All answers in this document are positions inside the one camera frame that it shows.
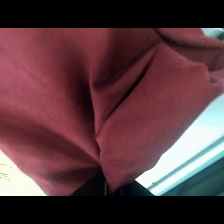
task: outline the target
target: red fabric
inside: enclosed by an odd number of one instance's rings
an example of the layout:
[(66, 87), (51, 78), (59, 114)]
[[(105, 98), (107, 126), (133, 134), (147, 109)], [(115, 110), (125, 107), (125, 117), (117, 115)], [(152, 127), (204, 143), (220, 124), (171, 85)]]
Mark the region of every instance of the red fabric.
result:
[(152, 168), (224, 88), (200, 29), (0, 29), (0, 148), (48, 195)]

